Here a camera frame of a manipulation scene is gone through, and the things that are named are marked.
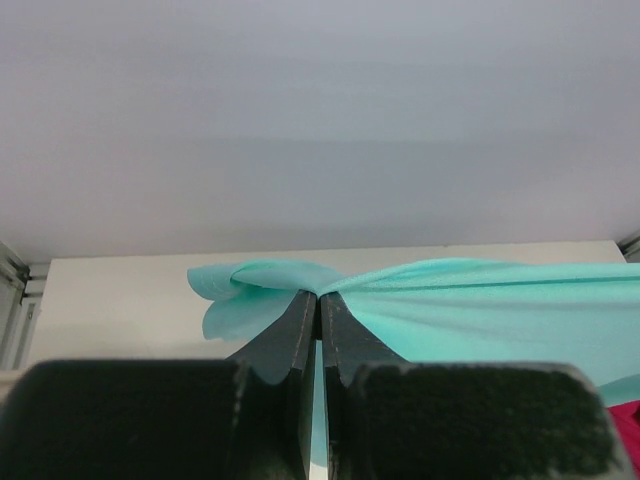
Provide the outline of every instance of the red fabric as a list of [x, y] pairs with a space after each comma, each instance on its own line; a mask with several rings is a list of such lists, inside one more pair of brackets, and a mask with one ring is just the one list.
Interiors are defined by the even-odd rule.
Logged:
[[640, 478], [640, 400], [609, 407], [613, 421]]

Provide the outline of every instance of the teal fabric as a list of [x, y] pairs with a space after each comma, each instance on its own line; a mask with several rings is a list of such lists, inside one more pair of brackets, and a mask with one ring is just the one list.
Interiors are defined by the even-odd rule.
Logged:
[[[408, 360], [570, 363], [600, 386], [608, 405], [640, 399], [640, 264], [449, 258], [344, 276], [309, 262], [261, 259], [194, 268], [188, 279], [214, 301], [203, 321], [206, 338], [251, 339], [299, 289], [337, 291]], [[316, 463], [323, 461], [322, 435], [314, 430]]]

